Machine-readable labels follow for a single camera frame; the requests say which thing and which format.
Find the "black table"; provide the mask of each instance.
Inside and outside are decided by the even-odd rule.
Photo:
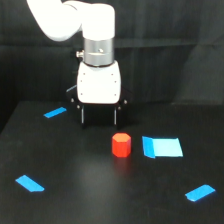
[[[61,106],[68,111],[43,116]],[[0,223],[224,222],[224,107],[131,105],[119,131],[132,137],[127,159],[111,153],[113,111],[88,116],[82,129],[67,103],[18,104],[0,135]],[[144,157],[142,136],[178,137],[184,157]],[[16,183],[24,174],[45,190]],[[185,194],[203,184],[216,192],[188,201]]]

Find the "blue tape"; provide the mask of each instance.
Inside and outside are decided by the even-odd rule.
[[[215,191],[215,189],[213,189],[209,185],[203,185],[203,186],[185,194],[185,196],[190,201],[197,201],[197,200],[205,197],[206,195],[211,194],[214,191]]]
[[[155,158],[153,139],[143,136],[142,142],[143,142],[144,155],[150,158]]]
[[[53,111],[51,111],[49,113],[44,114],[44,116],[47,117],[47,118],[51,118],[51,117],[54,117],[54,116],[56,116],[58,114],[61,114],[61,113],[65,112],[65,111],[66,111],[66,109],[64,107],[60,107],[60,108],[58,108],[56,110],[53,110]]]
[[[26,188],[30,192],[44,191],[43,187],[41,187],[39,184],[31,180],[26,175],[23,175],[22,177],[16,179],[16,182],[22,185],[24,188]]]

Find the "blue tape strip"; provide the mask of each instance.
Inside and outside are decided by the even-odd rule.
[[[215,191],[215,189],[213,189],[209,185],[203,185],[203,186],[185,194],[185,196],[190,201],[197,201],[197,200],[205,197],[206,195],[211,194],[214,191]]]
[[[49,113],[44,114],[44,116],[47,117],[47,118],[51,118],[51,117],[54,117],[54,116],[56,116],[58,114],[61,114],[61,113],[65,112],[65,111],[66,111],[66,109],[64,107],[60,107],[60,108],[58,108],[56,110],[53,110],[53,111],[51,111]]]
[[[144,155],[150,158],[155,158],[154,148],[153,148],[153,139],[142,137]]]
[[[153,139],[155,156],[183,157],[179,139]]]
[[[39,184],[31,180],[26,175],[23,175],[22,177],[16,179],[16,182],[22,185],[24,188],[26,188],[30,192],[44,191],[43,187],[41,187]]]

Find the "red block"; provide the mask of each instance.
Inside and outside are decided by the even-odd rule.
[[[117,133],[112,138],[112,152],[117,157],[127,157],[131,153],[131,137]]]

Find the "black surface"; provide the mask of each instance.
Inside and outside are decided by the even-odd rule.
[[[68,111],[43,117],[60,106]],[[111,153],[111,111],[88,111],[83,130],[68,104],[19,103],[0,135],[0,223],[223,223],[224,107],[130,106],[127,159]],[[144,157],[143,135],[178,137],[184,157]],[[24,174],[45,191],[18,185]],[[203,184],[216,192],[188,201]]]

